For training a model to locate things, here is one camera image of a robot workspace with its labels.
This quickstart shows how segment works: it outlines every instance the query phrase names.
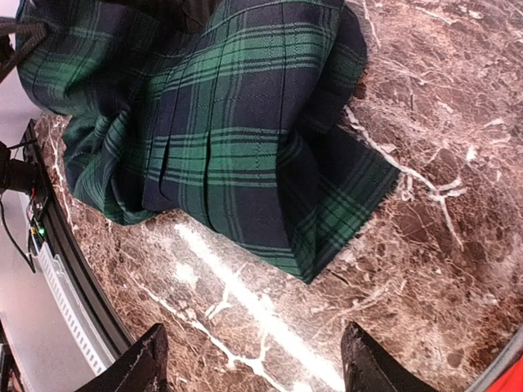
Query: red object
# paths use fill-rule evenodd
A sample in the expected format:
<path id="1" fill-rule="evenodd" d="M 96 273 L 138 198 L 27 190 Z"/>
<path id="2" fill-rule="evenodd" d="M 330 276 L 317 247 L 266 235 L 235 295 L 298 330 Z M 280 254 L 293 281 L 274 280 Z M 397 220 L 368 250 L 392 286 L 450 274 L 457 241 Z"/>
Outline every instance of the red object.
<path id="1" fill-rule="evenodd" d="M 523 392 L 523 358 L 496 380 L 486 392 Z"/>

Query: white ventilation grille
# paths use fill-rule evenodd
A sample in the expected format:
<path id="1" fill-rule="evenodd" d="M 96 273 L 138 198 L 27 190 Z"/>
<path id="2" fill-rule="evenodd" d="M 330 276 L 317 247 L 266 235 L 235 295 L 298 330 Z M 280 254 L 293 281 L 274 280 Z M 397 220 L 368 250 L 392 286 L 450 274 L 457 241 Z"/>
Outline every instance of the white ventilation grille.
<path id="1" fill-rule="evenodd" d="M 67 327 L 92 371 L 96 376 L 100 375 L 114 363 L 114 357 L 89 319 L 60 257 L 55 255 L 53 258 L 49 246 L 44 243 L 38 252 L 38 261 Z"/>

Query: green and navy plaid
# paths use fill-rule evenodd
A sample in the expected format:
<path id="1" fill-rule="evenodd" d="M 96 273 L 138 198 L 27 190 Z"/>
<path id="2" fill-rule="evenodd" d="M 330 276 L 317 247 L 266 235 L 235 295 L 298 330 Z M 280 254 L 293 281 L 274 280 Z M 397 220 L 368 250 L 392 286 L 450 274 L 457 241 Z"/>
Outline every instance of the green and navy plaid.
<path id="1" fill-rule="evenodd" d="M 396 182 L 336 127 L 366 62 L 342 0 L 224 0 L 198 35 L 96 0 L 22 2 L 18 20 L 47 25 L 19 73 L 72 116 L 70 190 L 112 221 L 181 208 L 309 283 Z"/>

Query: tartan fabric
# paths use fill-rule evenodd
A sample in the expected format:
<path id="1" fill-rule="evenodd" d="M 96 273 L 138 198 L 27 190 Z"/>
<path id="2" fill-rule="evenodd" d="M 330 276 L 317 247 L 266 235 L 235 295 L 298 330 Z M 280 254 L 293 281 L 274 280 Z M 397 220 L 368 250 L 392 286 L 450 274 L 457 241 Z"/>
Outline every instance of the tartan fabric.
<path id="1" fill-rule="evenodd" d="M 96 0 L 17 17 L 47 24 L 19 73 L 72 116 L 71 193 L 121 225 L 181 208 L 309 283 L 396 182 L 336 126 L 366 62 L 342 0 L 224 0 L 197 35 Z"/>

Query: brown marble surface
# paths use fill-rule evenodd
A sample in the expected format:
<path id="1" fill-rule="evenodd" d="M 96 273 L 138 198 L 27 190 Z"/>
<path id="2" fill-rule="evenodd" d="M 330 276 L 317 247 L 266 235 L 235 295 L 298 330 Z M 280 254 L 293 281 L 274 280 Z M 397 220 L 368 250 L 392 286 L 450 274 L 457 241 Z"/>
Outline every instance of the brown marble surface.
<path id="1" fill-rule="evenodd" d="M 135 336 L 168 327 L 176 391 L 342 391 L 350 320 L 423 380 L 460 391 L 521 324 L 523 2 L 354 1 L 371 63 L 346 123 L 404 175 L 310 286 L 179 211 L 111 224 L 67 191 L 67 121 L 38 124 L 114 308 Z"/>

